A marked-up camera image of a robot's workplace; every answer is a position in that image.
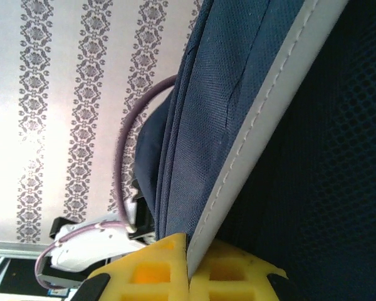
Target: stitching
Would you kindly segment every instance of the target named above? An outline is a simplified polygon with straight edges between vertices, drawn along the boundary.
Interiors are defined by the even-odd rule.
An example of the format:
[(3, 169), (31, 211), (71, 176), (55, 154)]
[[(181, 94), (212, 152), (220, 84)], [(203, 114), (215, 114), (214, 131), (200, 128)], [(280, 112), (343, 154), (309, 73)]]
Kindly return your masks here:
[(288, 61), (288, 59), (290, 58), (290, 56), (291, 56), (291, 54), (292, 54), (292, 52), (293, 52), (293, 49), (295, 48), (295, 46), (296, 46), (298, 40), (300, 39), (300, 36), (301, 36), (301, 34), (302, 34), (304, 28), (305, 28), (306, 25), (308, 24), (308, 21), (309, 21), (310, 17), (312, 16), (313, 12), (315, 11), (316, 6), (317, 6), (318, 3), (319, 3), (319, 0), (315, 0), (315, 2), (313, 3), (313, 7), (312, 7), (311, 11), (309, 11), (309, 12), (306, 14), (305, 19), (304, 19), (304, 22), (303, 22), (303, 25), (302, 25), (301, 29), (300, 29), (300, 30), (297, 32), (297, 34), (296, 34), (296, 38), (295, 38), (294, 43), (288, 48), (287, 56), (286, 56), (286, 58), (284, 59), (283, 63), (281, 64), (278, 73), (276, 74), (276, 76), (275, 76), (274, 79), (273, 79), (273, 84), (270, 86), (269, 90), (266, 92), (266, 95), (265, 95), (265, 97), (264, 97), (264, 99), (263, 99), (263, 102), (262, 102), (260, 108), (258, 109), (258, 111), (256, 112), (255, 117), (254, 117), (254, 118), (252, 119), (252, 121), (251, 121), (251, 125), (250, 125), (249, 129), (245, 132), (244, 139), (243, 139), (243, 141), (241, 142), (241, 144), (239, 145), (238, 150), (236, 151), (236, 155), (234, 156), (234, 158), (233, 158), (232, 161), (231, 161), (231, 164), (230, 164), (230, 166), (229, 166), (229, 170), (227, 171), (226, 175), (223, 177), (222, 184), (221, 184), (220, 187), (217, 189), (216, 197), (215, 197), (214, 200), (212, 201), (212, 203), (211, 203), (211, 207), (210, 207), (209, 210), (207, 211), (207, 214), (206, 214), (206, 216), (205, 216), (204, 222), (203, 222), (201, 228), (199, 229), (198, 235), (196, 236), (196, 239), (192, 242), (192, 248), (189, 250), (189, 252), (188, 252), (188, 254), (187, 254), (187, 259), (190, 257), (190, 255), (191, 255), (191, 253), (193, 252), (193, 250), (194, 250), (194, 248), (195, 248), (195, 245), (196, 245), (196, 243), (197, 243), (197, 241), (198, 241), (198, 238), (201, 236), (201, 233), (202, 233), (203, 227), (205, 226), (206, 221), (207, 221), (207, 219), (209, 218), (209, 215), (210, 215), (211, 211), (213, 210), (214, 205), (216, 204), (216, 201), (217, 201), (217, 199), (218, 199), (218, 197), (219, 197), (219, 195), (220, 195), (221, 189), (222, 189), (223, 186), (225, 185), (225, 183), (226, 183), (226, 181), (227, 181), (227, 178), (228, 178), (230, 172), (232, 171), (232, 169), (233, 169), (233, 167), (234, 167), (234, 163), (235, 163), (236, 159), (241, 155), (241, 150), (243, 149), (243, 146), (244, 146), (244, 144), (245, 144), (245, 142), (246, 142), (246, 139), (248, 138), (249, 133), (250, 133), (250, 132), (252, 131), (252, 129), (253, 129), (253, 126), (254, 126), (254, 124), (255, 124), (256, 119), (259, 117), (260, 113), (262, 112), (262, 109), (263, 109), (263, 107), (264, 107), (266, 101), (268, 100), (271, 91), (272, 91), (273, 88), (276, 86), (276, 82), (277, 82), (277, 80), (278, 80), (278, 78), (279, 78), (281, 72), (283, 71), (283, 69), (284, 69), (284, 67), (285, 67), (285, 65), (286, 65), (286, 63), (287, 63), (287, 61)]

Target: black plastic part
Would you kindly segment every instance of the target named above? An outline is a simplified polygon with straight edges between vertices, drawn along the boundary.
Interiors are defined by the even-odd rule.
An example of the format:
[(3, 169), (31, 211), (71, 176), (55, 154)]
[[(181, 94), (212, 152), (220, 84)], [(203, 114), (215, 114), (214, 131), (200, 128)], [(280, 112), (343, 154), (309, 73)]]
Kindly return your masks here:
[(82, 283), (71, 301), (99, 301), (110, 281), (109, 274), (99, 274)]
[(155, 231), (155, 222), (144, 198), (137, 199), (135, 226), (137, 231), (128, 234), (130, 240), (137, 240)]
[(308, 301), (304, 296), (301, 296), (296, 285), (287, 278), (277, 274), (269, 274), (268, 280), (279, 301)]
[(61, 227), (64, 226), (65, 224), (76, 224), (74, 221), (70, 221), (69, 219), (66, 218), (55, 218), (53, 221), (53, 224), (51, 225), (49, 237), (53, 240), (56, 238), (56, 234), (60, 231)]
[(56, 277), (56, 278), (69, 279), (69, 280), (73, 280), (73, 281), (82, 282), (86, 278), (88, 278), (88, 276), (93, 271), (97, 270), (98, 268), (103, 267), (104, 265), (106, 265), (106, 263), (107, 263), (106, 260), (101, 260), (101, 261), (98, 261), (98, 262), (92, 264), (86, 270), (83, 270), (82, 272), (71, 273), (71, 272), (65, 272), (65, 271), (57, 270), (56, 268), (52, 268), (51, 267), (51, 257), (45, 257), (42, 260), (43, 268), (42, 268), (41, 273), (43, 275), (46, 275), (46, 276), (52, 276), (52, 277)]

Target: wallpaper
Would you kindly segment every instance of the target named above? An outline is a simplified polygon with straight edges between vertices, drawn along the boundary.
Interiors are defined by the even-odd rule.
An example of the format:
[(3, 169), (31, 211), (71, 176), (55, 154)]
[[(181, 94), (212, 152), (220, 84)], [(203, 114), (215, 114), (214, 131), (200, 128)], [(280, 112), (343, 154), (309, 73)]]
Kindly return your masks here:
[[(201, 2), (0, 1), (0, 241), (47, 244), (57, 216), (115, 210), (123, 120), (177, 73)], [(139, 130), (164, 97), (128, 138), (126, 197)]]

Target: yellow plastic part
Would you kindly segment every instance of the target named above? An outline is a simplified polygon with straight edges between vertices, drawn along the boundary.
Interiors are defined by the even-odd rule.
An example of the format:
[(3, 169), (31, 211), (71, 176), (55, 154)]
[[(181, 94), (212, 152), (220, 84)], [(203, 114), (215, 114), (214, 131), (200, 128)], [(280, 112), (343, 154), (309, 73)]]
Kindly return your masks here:
[(191, 301), (278, 301), (267, 275), (286, 273), (238, 248), (213, 241), (189, 287)]
[(95, 270), (110, 281), (100, 301), (188, 301), (185, 234), (174, 234)]

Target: wire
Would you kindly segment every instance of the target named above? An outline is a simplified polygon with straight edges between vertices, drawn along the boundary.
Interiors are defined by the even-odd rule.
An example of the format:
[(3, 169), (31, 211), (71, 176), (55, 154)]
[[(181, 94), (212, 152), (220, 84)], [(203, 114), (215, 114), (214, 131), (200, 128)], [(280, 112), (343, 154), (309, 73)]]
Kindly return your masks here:
[(50, 289), (60, 289), (63, 287), (52, 285), (46, 281), (43, 281), (39, 279), (39, 270), (42, 264), (43, 259), (55, 248), (61, 247), (63, 243), (67, 242), (68, 240), (85, 233), (87, 231), (97, 230), (100, 229), (107, 229), (107, 228), (125, 228), (129, 233), (133, 233), (136, 231), (135, 225), (130, 223), (127, 210), (125, 208), (124, 199), (123, 199), (123, 177), (122, 177), (122, 166), (123, 166), (123, 157), (124, 157), (124, 149), (125, 144), (128, 139), (128, 135), (133, 128), (133, 125), (135, 123), (135, 120), (141, 114), (146, 106), (161, 92), (164, 90), (174, 86), (175, 79), (177, 78), (177, 75), (173, 75), (172, 77), (168, 77), (165, 80), (162, 80), (160, 83), (156, 84), (153, 88), (151, 88), (148, 92), (145, 93), (145, 95), (137, 101), (137, 103), (134, 105), (130, 113), (127, 115), (127, 117), (124, 120), (124, 125), (121, 129), (120, 135), (118, 136), (117, 141), (117, 149), (116, 149), (116, 156), (115, 156), (115, 163), (114, 163), (114, 180), (115, 180), (115, 198), (117, 200), (117, 208), (118, 208), (118, 214), (120, 215), (120, 221), (105, 221), (97, 224), (89, 224), (82, 228), (79, 228), (77, 230), (74, 230), (67, 235), (64, 235), (64, 237), (60, 238), (59, 240), (55, 241), (54, 243), (50, 244), (45, 251), (40, 254), (38, 259), (36, 259), (34, 272), (36, 281), (38, 283), (50, 290)]

